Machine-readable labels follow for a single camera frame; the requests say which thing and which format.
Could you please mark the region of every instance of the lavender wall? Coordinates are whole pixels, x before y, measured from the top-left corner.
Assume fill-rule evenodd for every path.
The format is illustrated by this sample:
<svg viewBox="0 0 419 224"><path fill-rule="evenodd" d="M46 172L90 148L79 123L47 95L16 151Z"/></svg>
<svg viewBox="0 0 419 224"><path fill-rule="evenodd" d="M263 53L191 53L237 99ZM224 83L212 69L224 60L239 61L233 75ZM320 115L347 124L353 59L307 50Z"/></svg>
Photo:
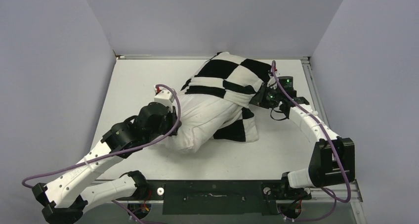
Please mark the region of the lavender wall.
<svg viewBox="0 0 419 224"><path fill-rule="evenodd" d="M418 223L418 0L344 0L311 63L331 127L356 143L370 224Z"/></svg>
<svg viewBox="0 0 419 224"><path fill-rule="evenodd" d="M342 0L87 0L117 54L312 55Z"/></svg>
<svg viewBox="0 0 419 224"><path fill-rule="evenodd" d="M90 148L114 64L86 0L0 0L0 223L45 223L20 181Z"/></svg>

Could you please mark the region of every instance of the black and white checkered cloth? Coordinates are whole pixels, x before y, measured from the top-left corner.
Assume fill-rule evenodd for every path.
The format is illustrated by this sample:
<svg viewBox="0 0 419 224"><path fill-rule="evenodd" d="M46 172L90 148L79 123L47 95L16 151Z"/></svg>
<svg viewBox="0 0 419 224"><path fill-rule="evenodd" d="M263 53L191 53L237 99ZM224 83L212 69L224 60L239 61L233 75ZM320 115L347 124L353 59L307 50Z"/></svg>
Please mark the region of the black and white checkered cloth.
<svg viewBox="0 0 419 224"><path fill-rule="evenodd" d="M184 94L210 94L242 108L213 135L214 139L250 142L258 139L251 98L262 83L269 81L269 64L228 52L218 53L207 61L182 87Z"/></svg>

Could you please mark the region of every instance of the screw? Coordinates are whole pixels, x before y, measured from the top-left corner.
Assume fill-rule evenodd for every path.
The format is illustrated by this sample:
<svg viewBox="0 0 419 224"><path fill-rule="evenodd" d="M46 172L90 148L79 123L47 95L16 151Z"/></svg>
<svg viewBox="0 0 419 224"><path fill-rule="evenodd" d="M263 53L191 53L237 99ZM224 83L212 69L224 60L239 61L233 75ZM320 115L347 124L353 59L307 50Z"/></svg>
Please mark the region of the screw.
<svg viewBox="0 0 419 224"><path fill-rule="evenodd" d="M269 188L269 187L264 188L263 193L264 194L270 194L271 193L271 188Z"/></svg>
<svg viewBox="0 0 419 224"><path fill-rule="evenodd" d="M159 195L159 196L162 196L163 194L165 193L165 189L164 188L158 188L157 189L157 194Z"/></svg>

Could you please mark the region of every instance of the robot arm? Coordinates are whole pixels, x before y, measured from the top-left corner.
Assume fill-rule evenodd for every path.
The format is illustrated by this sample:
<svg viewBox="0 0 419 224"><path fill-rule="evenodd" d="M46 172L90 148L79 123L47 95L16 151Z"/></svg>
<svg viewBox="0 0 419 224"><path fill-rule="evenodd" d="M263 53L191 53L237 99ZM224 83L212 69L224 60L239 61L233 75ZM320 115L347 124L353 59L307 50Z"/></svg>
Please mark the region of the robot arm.
<svg viewBox="0 0 419 224"><path fill-rule="evenodd" d="M288 179L290 188L323 187L345 183L336 159L332 153L324 132L320 128L323 125L326 133L334 144L339 159L342 162L348 180L355 180L355 149L350 138L341 138L333 132L317 116L317 112L310 106L304 97L297 97L297 91L293 89L293 77L278 77L284 91L309 113L305 113L294 102L290 101L276 86L276 83L262 85L259 92L251 100L251 104L273 109L279 107L286 118L293 121L314 146L312 149L310 164L308 168L285 173L283 176ZM320 123L316 122L310 115L315 116Z"/></svg>
<svg viewBox="0 0 419 224"><path fill-rule="evenodd" d="M155 102L144 106L137 116L117 123L106 132L97 145L81 159L85 163L49 183L32 188L35 198L44 206L42 214L50 224L73 224L88 210L122 197L142 198L148 189L145 177L128 172L119 179L90 186L101 174L126 159L132 152L111 156L95 163L88 160L151 142L173 127L176 121L174 95L157 90Z"/></svg>

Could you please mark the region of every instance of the white platform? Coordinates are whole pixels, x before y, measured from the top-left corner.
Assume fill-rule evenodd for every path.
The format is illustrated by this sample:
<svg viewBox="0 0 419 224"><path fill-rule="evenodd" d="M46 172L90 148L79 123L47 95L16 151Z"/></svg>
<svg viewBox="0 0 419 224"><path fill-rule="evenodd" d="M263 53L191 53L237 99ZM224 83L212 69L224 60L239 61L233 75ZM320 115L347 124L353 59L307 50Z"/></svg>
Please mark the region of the white platform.
<svg viewBox="0 0 419 224"><path fill-rule="evenodd" d="M118 122L153 100L153 85L180 90L204 59L118 60L100 115L92 145ZM261 60L270 64L272 60ZM277 60L282 75L294 77L298 96L312 98L300 60ZM259 140L236 143L210 140L196 154L182 155L146 148L115 165L99 179L117 179L140 170L147 179L280 179L283 172L306 168L313 144L291 121L274 121L269 110L251 107Z"/></svg>

